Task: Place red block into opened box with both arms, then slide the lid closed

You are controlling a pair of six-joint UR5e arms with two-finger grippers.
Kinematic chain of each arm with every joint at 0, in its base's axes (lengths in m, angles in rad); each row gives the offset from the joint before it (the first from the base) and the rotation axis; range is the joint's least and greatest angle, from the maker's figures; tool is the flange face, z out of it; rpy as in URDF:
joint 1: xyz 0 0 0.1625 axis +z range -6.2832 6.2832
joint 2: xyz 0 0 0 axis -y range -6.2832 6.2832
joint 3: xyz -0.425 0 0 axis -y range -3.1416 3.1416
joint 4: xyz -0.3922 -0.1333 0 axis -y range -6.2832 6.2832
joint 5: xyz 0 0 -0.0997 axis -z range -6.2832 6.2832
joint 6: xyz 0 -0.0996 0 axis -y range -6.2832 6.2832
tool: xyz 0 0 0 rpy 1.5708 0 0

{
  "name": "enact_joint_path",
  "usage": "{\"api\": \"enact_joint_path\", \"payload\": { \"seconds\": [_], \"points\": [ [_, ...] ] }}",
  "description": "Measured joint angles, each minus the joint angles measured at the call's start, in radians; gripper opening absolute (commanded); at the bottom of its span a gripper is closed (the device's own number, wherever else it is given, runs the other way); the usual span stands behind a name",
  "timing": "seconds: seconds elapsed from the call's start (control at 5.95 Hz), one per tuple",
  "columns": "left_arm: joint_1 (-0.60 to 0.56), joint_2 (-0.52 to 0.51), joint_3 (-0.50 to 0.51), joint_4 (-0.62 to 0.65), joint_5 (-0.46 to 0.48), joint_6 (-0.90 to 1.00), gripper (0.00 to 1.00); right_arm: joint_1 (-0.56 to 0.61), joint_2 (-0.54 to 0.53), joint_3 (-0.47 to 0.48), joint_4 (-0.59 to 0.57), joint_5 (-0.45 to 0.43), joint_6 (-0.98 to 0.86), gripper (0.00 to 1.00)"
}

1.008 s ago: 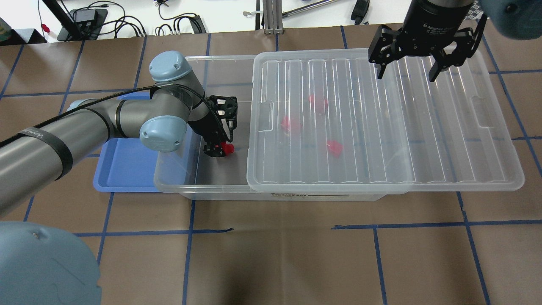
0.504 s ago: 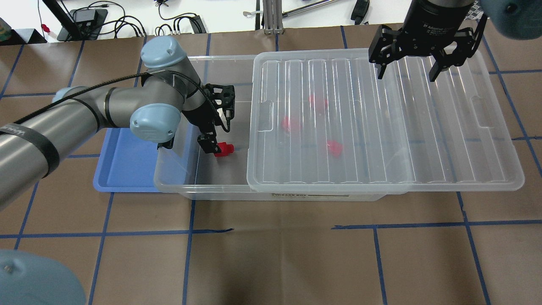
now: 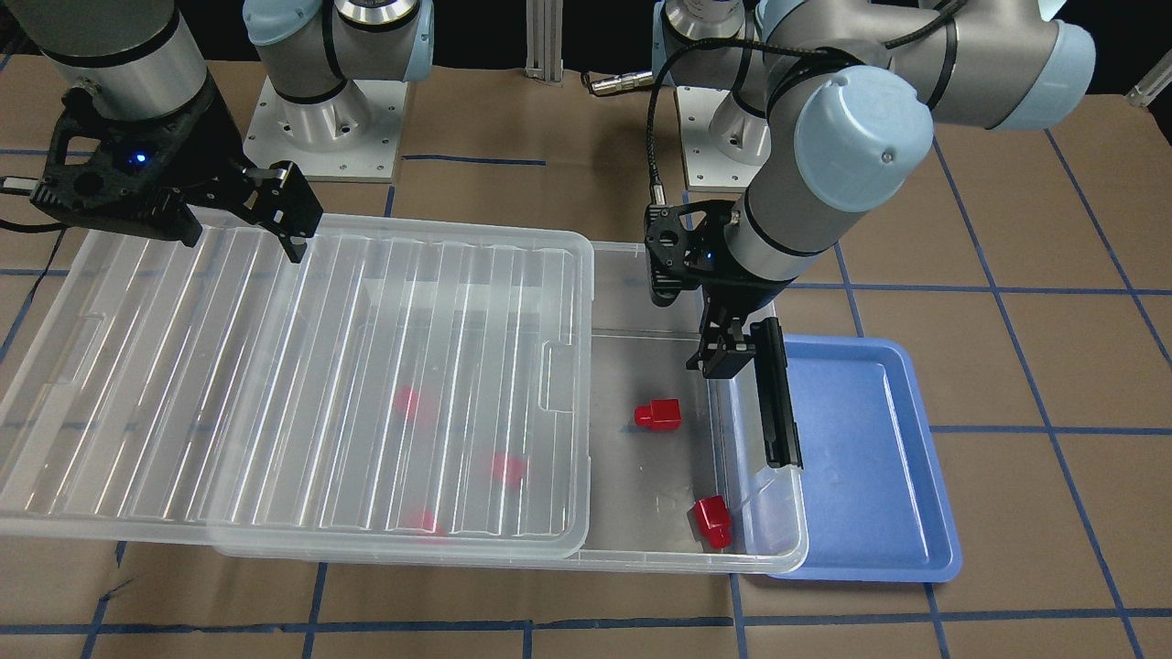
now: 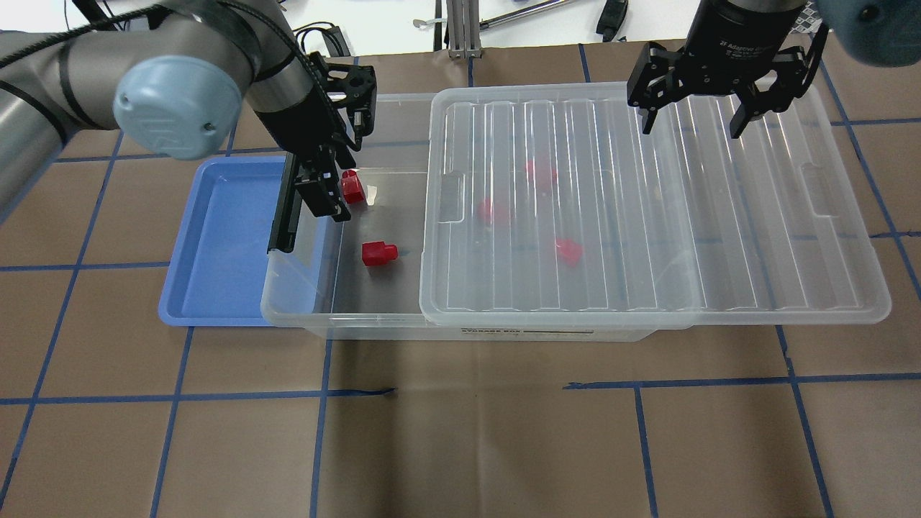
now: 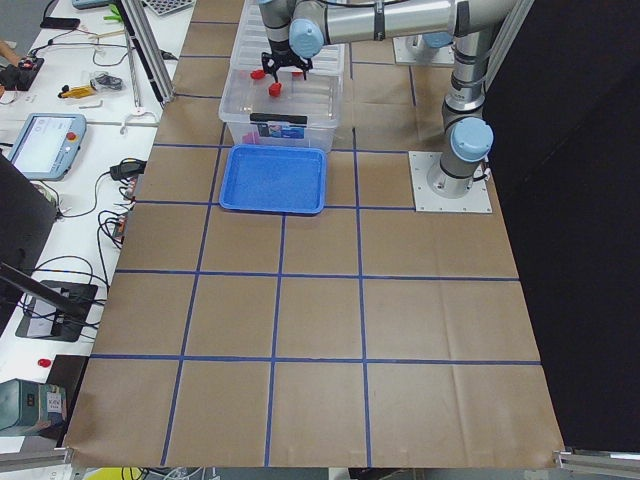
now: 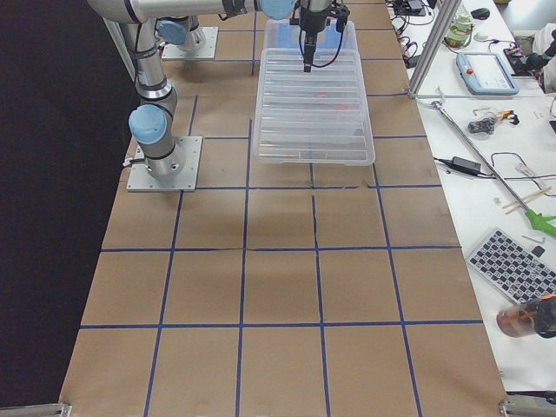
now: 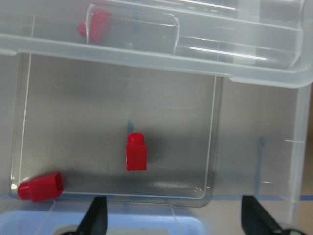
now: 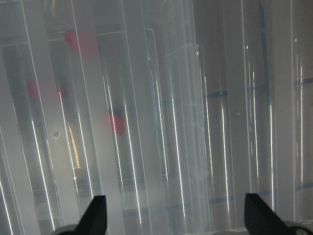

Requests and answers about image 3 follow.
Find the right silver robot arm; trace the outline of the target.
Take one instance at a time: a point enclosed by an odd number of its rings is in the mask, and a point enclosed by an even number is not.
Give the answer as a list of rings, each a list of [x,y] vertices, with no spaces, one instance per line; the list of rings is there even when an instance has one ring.
[[[420,81],[434,61],[431,1],[5,1],[66,82],[43,168],[4,176],[42,222],[193,247],[211,208],[300,261],[323,208],[289,156],[258,161],[209,56],[260,62],[289,142],[350,147],[372,131],[360,81]]]

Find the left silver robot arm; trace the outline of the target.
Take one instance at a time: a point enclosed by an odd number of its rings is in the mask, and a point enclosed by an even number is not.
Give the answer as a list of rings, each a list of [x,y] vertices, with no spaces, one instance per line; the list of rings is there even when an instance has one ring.
[[[688,368],[734,378],[774,340],[749,317],[902,188],[936,124],[1042,130],[1095,74],[1059,1],[660,1],[648,118],[663,86],[724,89],[765,121],[765,162],[737,201],[670,206],[646,129],[650,299],[700,288]]]

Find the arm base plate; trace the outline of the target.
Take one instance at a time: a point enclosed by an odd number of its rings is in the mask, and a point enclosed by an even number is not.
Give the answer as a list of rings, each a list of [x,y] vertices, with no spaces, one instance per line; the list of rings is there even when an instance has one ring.
[[[770,155],[766,121],[750,115],[731,91],[677,87],[679,140],[691,192],[741,193]]]
[[[311,182],[390,184],[408,91],[402,81],[352,81],[334,98],[297,104],[266,79],[244,151],[258,167],[292,161]]]

